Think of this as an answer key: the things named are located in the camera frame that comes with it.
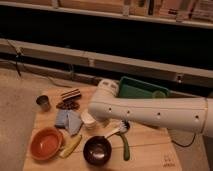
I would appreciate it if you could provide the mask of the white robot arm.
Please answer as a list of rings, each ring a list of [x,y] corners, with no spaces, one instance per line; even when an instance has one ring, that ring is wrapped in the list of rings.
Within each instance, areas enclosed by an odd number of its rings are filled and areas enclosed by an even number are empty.
[[[88,105],[95,120],[128,120],[213,137],[213,98],[127,99],[118,98],[118,90],[112,80],[99,82]]]

